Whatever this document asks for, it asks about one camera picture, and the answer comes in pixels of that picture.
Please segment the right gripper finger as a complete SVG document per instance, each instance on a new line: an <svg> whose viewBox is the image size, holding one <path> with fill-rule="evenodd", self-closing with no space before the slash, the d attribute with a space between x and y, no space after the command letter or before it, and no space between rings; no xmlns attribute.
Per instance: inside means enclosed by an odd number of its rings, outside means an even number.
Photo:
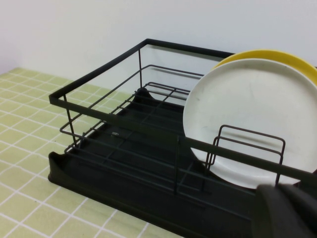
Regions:
<svg viewBox="0 0 317 238"><path fill-rule="evenodd" d="M290 184L259 185L251 227L254 238L315 238L317 194Z"/></svg>

